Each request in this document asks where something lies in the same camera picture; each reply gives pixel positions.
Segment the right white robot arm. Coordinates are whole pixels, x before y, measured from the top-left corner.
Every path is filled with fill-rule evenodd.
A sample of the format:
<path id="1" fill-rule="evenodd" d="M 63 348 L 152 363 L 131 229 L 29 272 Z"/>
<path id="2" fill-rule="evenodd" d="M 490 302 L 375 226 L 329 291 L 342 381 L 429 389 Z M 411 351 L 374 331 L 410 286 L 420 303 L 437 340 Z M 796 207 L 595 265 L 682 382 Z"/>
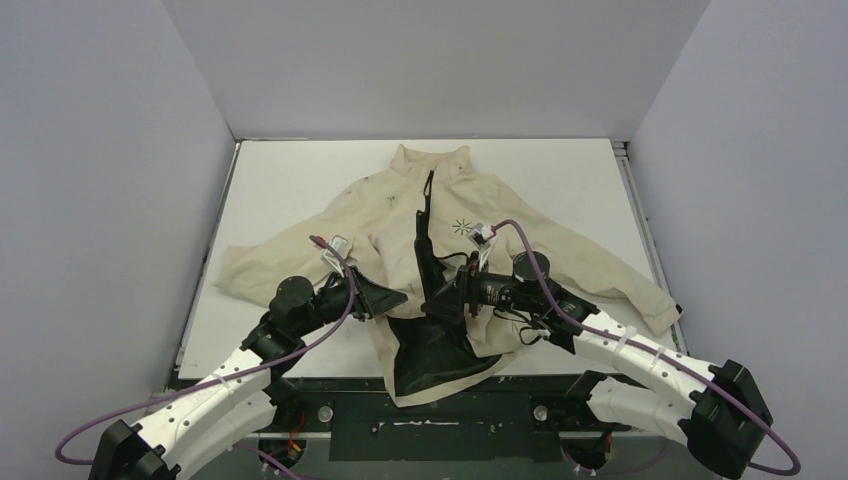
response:
<path id="1" fill-rule="evenodd" d="M 483 306 L 528 315 L 544 340 L 610 370 L 587 370 L 571 385 L 566 425 L 634 427 L 685 446 L 721 477 L 741 478 L 773 423 L 750 372 L 731 360 L 715 365 L 669 351 L 548 277 L 537 278 L 535 266 L 547 273 L 549 261 L 522 253 L 506 276 L 470 260 L 422 310 L 451 323 Z"/>

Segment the beige zip jacket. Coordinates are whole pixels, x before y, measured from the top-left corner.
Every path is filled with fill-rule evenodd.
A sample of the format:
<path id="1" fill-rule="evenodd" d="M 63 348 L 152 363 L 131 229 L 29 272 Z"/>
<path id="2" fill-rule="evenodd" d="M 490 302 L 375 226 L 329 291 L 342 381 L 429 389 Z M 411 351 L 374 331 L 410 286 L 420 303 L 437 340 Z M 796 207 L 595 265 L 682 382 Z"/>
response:
<path id="1" fill-rule="evenodd" d="M 366 278 L 401 291 L 406 301 L 377 317 L 369 332 L 394 403 L 410 407 L 453 395 L 493 376 L 525 346 L 518 325 L 491 308 L 452 325 L 421 311 L 426 281 L 446 282 L 477 224 L 512 219 L 518 237 L 502 229 L 488 266 L 507 273 L 532 247 L 552 261 L 553 279 L 582 297 L 626 300 L 654 334 L 682 313 L 653 280 L 589 238 L 526 203 L 495 175 L 476 171 L 468 148 L 425 153 L 399 147 L 389 167 L 342 191 L 321 213 L 256 246 L 231 246 L 218 289 L 267 305 L 287 277 L 322 284 L 329 271 L 310 235 L 343 237 L 343 255 Z"/>

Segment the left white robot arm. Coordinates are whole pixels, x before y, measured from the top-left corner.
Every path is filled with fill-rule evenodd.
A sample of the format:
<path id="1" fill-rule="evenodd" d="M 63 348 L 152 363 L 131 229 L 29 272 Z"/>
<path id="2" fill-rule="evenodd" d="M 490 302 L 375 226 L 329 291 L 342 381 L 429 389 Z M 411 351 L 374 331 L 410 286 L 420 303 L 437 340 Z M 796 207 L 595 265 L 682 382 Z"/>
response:
<path id="1" fill-rule="evenodd" d="M 306 351 L 305 336 L 348 316 L 373 319 L 407 299 L 357 268 L 351 273 L 330 274 L 320 289 L 302 276 L 283 280 L 258 325 L 196 388 L 103 432 L 90 478 L 188 479 L 246 435 L 297 424 L 304 404 L 284 375 Z"/>

